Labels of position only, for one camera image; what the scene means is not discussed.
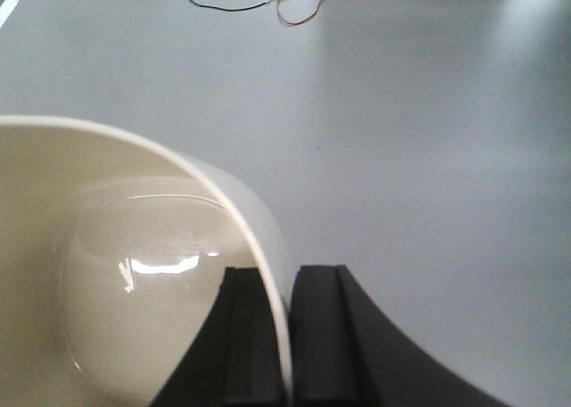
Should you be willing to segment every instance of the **table surface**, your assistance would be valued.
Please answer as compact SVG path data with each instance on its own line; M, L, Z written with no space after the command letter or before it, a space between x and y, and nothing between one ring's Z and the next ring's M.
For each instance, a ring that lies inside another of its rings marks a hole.
M296 266L347 263L461 376L561 407L570 1L327 0L288 28L273 4L21 0L0 29L0 112L96 120L220 166L268 204Z

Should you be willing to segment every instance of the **bowl rim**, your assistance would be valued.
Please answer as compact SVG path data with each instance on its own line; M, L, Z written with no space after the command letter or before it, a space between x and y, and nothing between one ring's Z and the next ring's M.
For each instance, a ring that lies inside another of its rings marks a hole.
M227 210L230 217L244 233L246 243L252 250L254 259L258 263L261 278L268 294L269 307L276 327L277 349L279 362L288 399L292 394L292 359L289 344L289 330L287 326L286 304L277 289L276 280L269 266L269 261L264 253L258 238L250 224L234 205L232 200L218 187L202 170L192 162L170 150L164 145L160 145L149 138L142 137L136 133L125 129L115 128L106 124L94 121L81 120L71 117L61 117L52 115L0 115L1 127L39 127L44 129L69 129L86 133L93 133L104 137L110 137L125 143L138 146L148 152L154 153L165 161L181 169L188 176L200 182L210 194Z

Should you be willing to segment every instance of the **curved white plastic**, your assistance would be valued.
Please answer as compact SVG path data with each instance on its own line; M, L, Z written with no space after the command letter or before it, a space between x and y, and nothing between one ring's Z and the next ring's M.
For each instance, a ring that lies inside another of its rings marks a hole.
M117 397L99 390L97 376L77 371L83 364L73 363L70 340L61 330L63 270L53 261L65 258L75 245L62 232L70 229L70 215L86 214L74 208L77 197L96 201L97 192L109 186L115 192L130 189L131 199L163 197L169 192L165 188L171 188L173 197L192 199L198 194L228 213L260 269L285 386L291 391L283 300L289 295L286 270L291 264L279 227L259 197L223 170L121 129L66 118L8 116L0 117L0 404L127 407L148 402L138 395L129 397L128 391ZM97 206L90 202L86 209L101 209ZM68 300L76 303L80 309L81 302ZM90 340L83 325L80 321L79 332L71 335L72 345L78 337Z

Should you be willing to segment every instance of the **white bowl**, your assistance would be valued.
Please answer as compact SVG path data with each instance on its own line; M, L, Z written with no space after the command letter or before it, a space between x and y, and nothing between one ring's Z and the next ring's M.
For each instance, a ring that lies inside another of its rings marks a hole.
M286 244L226 172L100 124L0 117L0 238L0 405L148 404L227 266L260 269L291 389Z

